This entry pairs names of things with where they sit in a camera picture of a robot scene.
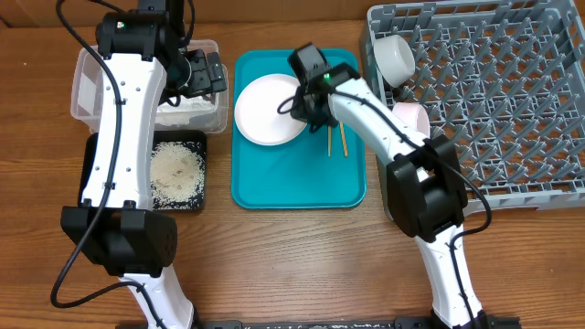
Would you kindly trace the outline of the small white rice plate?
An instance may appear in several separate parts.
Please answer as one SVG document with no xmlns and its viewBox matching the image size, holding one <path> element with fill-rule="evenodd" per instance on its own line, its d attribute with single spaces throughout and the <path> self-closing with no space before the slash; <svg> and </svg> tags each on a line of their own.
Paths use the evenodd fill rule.
<svg viewBox="0 0 585 329">
<path fill-rule="evenodd" d="M 425 136 L 431 136 L 431 124 L 427 111 L 418 103 L 397 102 L 392 112 L 408 126 Z"/>
</svg>

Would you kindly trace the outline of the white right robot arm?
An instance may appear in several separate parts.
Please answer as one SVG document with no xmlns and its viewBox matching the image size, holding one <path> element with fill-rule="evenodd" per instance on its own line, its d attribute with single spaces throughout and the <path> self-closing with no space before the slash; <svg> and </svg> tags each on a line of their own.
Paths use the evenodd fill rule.
<svg viewBox="0 0 585 329">
<path fill-rule="evenodd" d="M 430 138 L 399 119 L 376 97 L 351 66 L 331 66 L 309 43 L 288 63 L 299 80 L 290 109 L 309 125 L 349 126 L 376 154 L 386 189 L 387 215 L 415 239 L 432 289 L 432 320 L 438 328 L 486 328 L 483 306 L 474 294 L 463 251 L 463 210 L 470 180 L 462 175 L 451 141 Z"/>
</svg>

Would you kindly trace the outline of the large white plate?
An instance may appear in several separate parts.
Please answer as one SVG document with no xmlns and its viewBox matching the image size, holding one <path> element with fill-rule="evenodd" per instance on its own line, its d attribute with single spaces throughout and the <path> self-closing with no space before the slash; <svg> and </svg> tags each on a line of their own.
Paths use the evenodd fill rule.
<svg viewBox="0 0 585 329">
<path fill-rule="evenodd" d="M 306 123 L 295 120 L 286 111 L 291 109 L 291 97 L 299 86 L 298 79 L 281 73 L 265 75 L 248 84 L 235 104 L 239 132 L 263 146 L 280 145 L 296 138 Z"/>
</svg>

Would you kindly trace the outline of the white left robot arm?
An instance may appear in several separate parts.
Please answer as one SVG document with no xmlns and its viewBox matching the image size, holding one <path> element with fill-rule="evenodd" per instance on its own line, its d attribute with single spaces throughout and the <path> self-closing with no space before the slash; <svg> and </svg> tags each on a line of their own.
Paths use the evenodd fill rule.
<svg viewBox="0 0 585 329">
<path fill-rule="evenodd" d="M 101 265 L 116 288 L 127 288 L 149 328 L 202 324 L 173 266 L 176 221 L 154 212 L 150 181 L 158 106 L 227 87 L 219 76 L 207 86 L 199 82 L 197 56 L 188 47 L 195 18 L 192 2 L 108 5 L 96 45 L 87 47 L 103 76 L 93 162 L 79 203 L 64 207 L 60 218 L 74 254 Z"/>
</svg>

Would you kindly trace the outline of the grey bowl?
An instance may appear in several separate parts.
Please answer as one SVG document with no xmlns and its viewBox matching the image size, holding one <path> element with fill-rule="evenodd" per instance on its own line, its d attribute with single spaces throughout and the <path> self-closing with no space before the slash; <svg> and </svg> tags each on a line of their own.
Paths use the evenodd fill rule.
<svg viewBox="0 0 585 329">
<path fill-rule="evenodd" d="M 408 42 L 399 35 L 376 39 L 373 42 L 374 57 L 383 79 L 397 88 L 415 73 L 415 58 Z"/>
</svg>

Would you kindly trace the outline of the wooden chopstick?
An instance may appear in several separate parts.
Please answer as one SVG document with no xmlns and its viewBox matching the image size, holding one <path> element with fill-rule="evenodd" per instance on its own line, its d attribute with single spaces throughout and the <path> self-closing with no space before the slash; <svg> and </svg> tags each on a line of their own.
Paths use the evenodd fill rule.
<svg viewBox="0 0 585 329">
<path fill-rule="evenodd" d="M 331 156 L 331 146 L 332 146 L 332 128 L 327 126 L 327 155 L 328 157 Z"/>
<path fill-rule="evenodd" d="M 341 136 L 341 141 L 342 141 L 342 146 L 343 146 L 344 157 L 348 157 L 346 131 L 345 131 L 345 126 L 342 122 L 339 123 L 339 131 L 340 131 L 340 136 Z"/>
</svg>

